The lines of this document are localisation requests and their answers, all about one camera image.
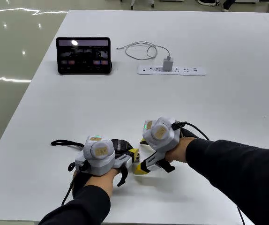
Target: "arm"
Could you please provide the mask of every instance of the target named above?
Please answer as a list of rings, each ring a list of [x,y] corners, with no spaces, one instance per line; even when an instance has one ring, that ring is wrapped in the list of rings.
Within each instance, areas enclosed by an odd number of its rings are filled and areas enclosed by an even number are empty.
[[[166,159],[188,163],[256,225],[269,224],[269,149],[186,137]]]
[[[91,177],[75,194],[74,200],[48,213],[40,225],[99,225],[110,211],[112,181],[118,170]]]

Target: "trigger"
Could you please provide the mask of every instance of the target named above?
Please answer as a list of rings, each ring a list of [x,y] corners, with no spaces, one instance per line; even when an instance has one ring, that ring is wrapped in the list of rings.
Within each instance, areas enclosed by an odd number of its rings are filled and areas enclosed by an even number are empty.
[[[120,187],[122,184],[125,183],[126,178],[128,176],[128,170],[124,164],[120,167],[120,170],[121,170],[122,177],[121,177],[120,182],[117,184],[118,187]]]
[[[162,167],[167,173],[172,172],[173,170],[175,170],[175,167],[172,166],[167,160],[165,160],[164,158],[159,160],[157,162],[157,164]]]

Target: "glossy floor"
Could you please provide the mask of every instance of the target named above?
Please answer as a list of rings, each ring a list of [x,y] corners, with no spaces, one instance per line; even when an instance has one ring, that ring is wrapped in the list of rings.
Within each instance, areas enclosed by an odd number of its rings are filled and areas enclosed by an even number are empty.
[[[154,10],[221,11],[195,0],[155,5]],[[146,0],[137,0],[134,8],[151,10]],[[0,0],[0,138],[70,9],[129,10],[130,0]],[[269,3],[234,4],[231,10],[269,12]]]

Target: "black cable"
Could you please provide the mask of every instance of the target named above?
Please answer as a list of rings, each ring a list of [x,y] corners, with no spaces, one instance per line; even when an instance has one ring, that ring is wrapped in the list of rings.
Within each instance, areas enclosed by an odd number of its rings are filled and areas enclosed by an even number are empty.
[[[71,190],[72,190],[72,188],[73,188],[73,185],[74,185],[74,183],[75,183],[76,177],[77,177],[79,174],[80,174],[80,172],[77,173],[77,174],[75,175],[75,177],[73,177],[73,179],[72,179],[72,181],[71,181],[71,184],[70,184],[70,187],[69,187],[69,190],[67,191],[67,194],[66,194],[66,196],[64,197],[64,200],[61,202],[61,205],[64,205],[64,204],[65,204],[65,201],[67,200],[67,198],[68,198],[68,196],[69,196],[69,194],[70,194],[70,192],[71,192]]]
[[[238,208],[238,211],[239,211],[239,216],[241,217],[242,223],[243,223],[243,225],[245,225],[245,221],[244,221],[244,219],[243,219],[243,216],[242,216],[241,210],[239,209],[239,207],[238,207],[238,206],[237,206],[237,208]]]
[[[188,122],[175,122],[172,124],[172,129],[173,130],[177,130],[177,129],[180,129],[180,128],[183,128],[185,125],[189,125],[193,128],[195,128],[200,134],[202,134],[206,140],[209,141],[209,138],[205,135],[205,133],[203,133],[198,127],[196,127],[195,125],[191,124],[191,123],[188,123]],[[238,208],[238,211],[239,211],[239,216],[241,217],[241,220],[242,220],[242,223],[243,225],[245,225],[245,221],[243,219],[243,216],[242,216],[242,213],[241,213],[241,210],[239,209],[239,207],[237,206]]]
[[[209,141],[209,138],[198,127],[196,127],[195,125],[188,123],[188,122],[184,122],[184,123],[185,123],[185,125],[189,125],[189,126],[195,128],[200,134],[202,134],[205,137],[206,140]]]

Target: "white cable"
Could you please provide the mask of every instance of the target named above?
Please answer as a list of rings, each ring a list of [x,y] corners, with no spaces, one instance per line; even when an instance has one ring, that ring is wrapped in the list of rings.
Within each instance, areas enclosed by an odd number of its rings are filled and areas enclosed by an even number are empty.
[[[147,58],[136,58],[135,56],[132,56],[132,55],[128,54],[127,50],[128,50],[130,47],[138,47],[138,46],[145,46],[145,47],[148,47],[148,48],[147,48],[147,51],[146,51],[146,55],[148,56]],[[163,47],[163,46],[155,45],[155,44],[153,44],[153,43],[151,43],[151,42],[147,42],[147,41],[136,41],[136,42],[130,43],[130,44],[128,44],[128,45],[126,45],[126,46],[123,46],[123,47],[120,47],[120,48],[117,47],[116,49],[118,49],[118,50],[125,49],[125,54],[126,54],[127,56],[129,56],[130,58],[133,58],[133,59],[135,59],[135,60],[150,60],[150,59],[154,59],[154,58],[156,58],[156,56],[157,56],[157,47],[165,49],[165,50],[168,52],[168,57],[170,58],[170,52],[169,52],[168,49],[166,49],[166,48]],[[148,54],[150,48],[154,48],[154,49],[155,49],[155,54],[154,54],[153,56]]]

